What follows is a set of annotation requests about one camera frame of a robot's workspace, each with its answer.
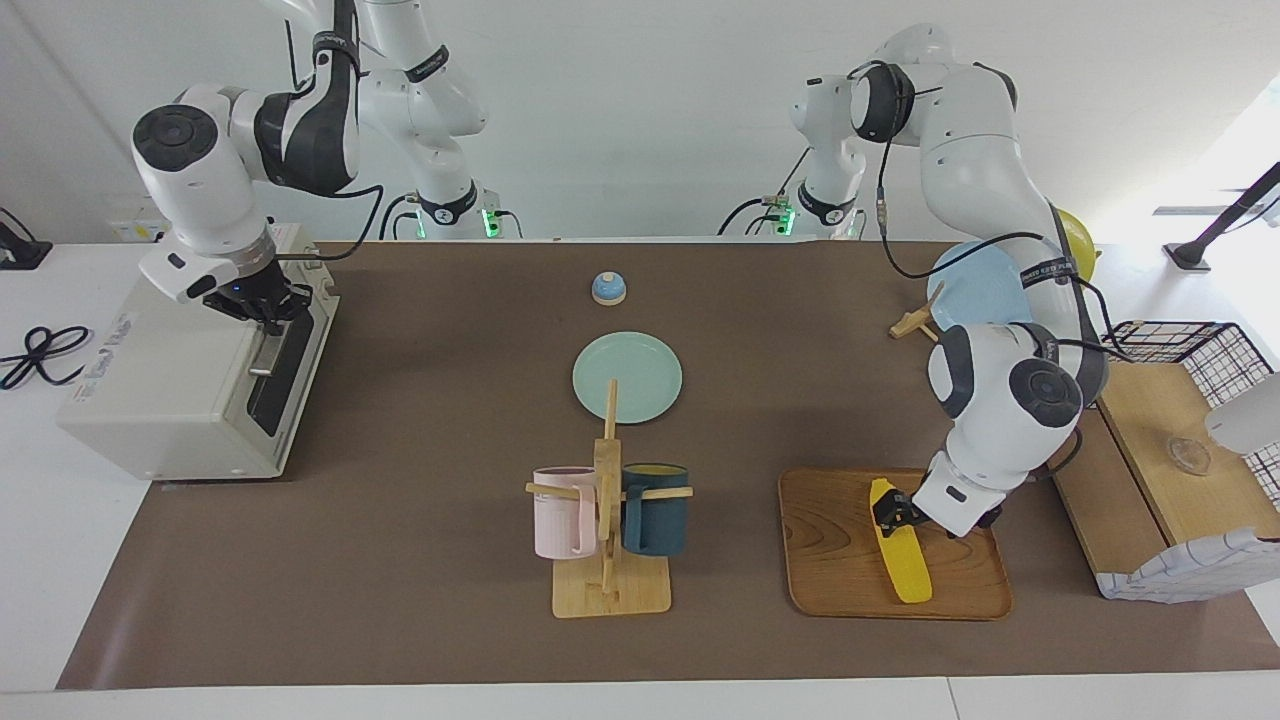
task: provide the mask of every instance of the mug rack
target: mug rack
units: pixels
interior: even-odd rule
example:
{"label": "mug rack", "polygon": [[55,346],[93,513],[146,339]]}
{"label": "mug rack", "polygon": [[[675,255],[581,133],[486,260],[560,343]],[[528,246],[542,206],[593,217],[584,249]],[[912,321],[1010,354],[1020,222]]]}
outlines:
{"label": "mug rack", "polygon": [[[618,380],[609,380],[604,437],[595,441],[596,537],[600,551],[577,560],[556,560],[552,570],[552,614],[559,619],[644,615],[671,610],[671,571],[666,557],[627,552],[622,547],[622,441],[617,438]],[[571,488],[526,483],[525,492],[577,500]],[[694,488],[657,488],[644,500],[690,497]]]}

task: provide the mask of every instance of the brown table mat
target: brown table mat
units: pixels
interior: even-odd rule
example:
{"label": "brown table mat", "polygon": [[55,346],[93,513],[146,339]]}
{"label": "brown table mat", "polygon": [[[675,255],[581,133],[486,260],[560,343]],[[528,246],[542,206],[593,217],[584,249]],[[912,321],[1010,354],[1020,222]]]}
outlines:
{"label": "brown table mat", "polygon": [[[925,268],[943,247],[896,254]],[[154,486],[59,688],[1280,667],[1243,593],[1102,600],[1047,483],[997,524],[1006,620],[792,607],[778,475],[922,466],[950,427],[928,342],[887,337],[923,283],[876,245],[371,245],[333,269],[343,302],[292,482]],[[627,279],[617,307],[590,299],[604,269]],[[590,461],[600,423],[570,370],[625,329],[684,364],[676,405],[620,437],[626,461],[690,468],[689,547],[669,612],[556,620],[521,488]]]}

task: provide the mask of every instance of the black wire basket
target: black wire basket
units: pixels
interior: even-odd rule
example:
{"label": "black wire basket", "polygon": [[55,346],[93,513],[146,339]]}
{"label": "black wire basket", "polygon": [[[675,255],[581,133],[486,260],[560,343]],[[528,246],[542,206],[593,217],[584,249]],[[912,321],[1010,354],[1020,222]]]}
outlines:
{"label": "black wire basket", "polygon": [[[1231,400],[1274,372],[1235,323],[1129,320],[1116,325],[1115,337],[1138,363],[1181,364],[1210,407]],[[1280,443],[1247,455],[1244,461],[1280,509]]]}

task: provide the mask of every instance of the pink mug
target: pink mug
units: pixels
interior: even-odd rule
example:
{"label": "pink mug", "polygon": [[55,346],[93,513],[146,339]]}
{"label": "pink mug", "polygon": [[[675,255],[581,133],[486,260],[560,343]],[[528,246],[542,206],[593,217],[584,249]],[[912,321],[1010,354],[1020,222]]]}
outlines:
{"label": "pink mug", "polygon": [[543,468],[534,482],[579,492],[577,500],[534,495],[534,552],[550,560],[595,555],[595,468]]}

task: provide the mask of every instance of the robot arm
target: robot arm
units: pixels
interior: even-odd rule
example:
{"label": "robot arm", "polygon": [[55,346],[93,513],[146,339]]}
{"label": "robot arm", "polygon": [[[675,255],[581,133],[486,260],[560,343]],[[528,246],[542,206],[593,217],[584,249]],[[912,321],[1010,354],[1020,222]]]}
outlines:
{"label": "robot arm", "polygon": [[800,211],[794,232],[844,237],[849,231],[867,172],[867,158],[854,147],[852,85],[845,76],[810,78],[804,100],[791,106],[791,123],[813,149],[809,174],[796,192]]}
{"label": "robot arm", "polygon": [[436,40],[425,0],[362,0],[361,6],[372,42],[401,68],[374,70],[361,81],[361,115],[410,159],[426,236],[490,234],[483,214],[486,192],[454,140],[479,133],[489,119],[471,78]]}
{"label": "robot arm", "polygon": [[[1023,165],[1009,77],[957,64],[950,40],[928,24],[893,36],[850,76],[858,135],[919,146],[922,190],[940,220],[978,238],[1028,236],[1000,247],[1021,272],[1037,324],[951,328],[929,360],[931,384],[956,424],[911,503],[963,536],[1061,446],[1102,391],[1106,359],[1056,342],[1098,336],[1057,211]],[[883,223],[882,196],[877,210]]]}
{"label": "robot arm", "polygon": [[314,72],[297,92],[269,96],[198,85],[142,117],[133,159],[173,231],[141,263],[179,302],[262,323],[270,334],[310,304],[275,260],[252,181],[316,195],[348,184],[357,165],[358,28],[355,0],[293,0],[310,27]]}

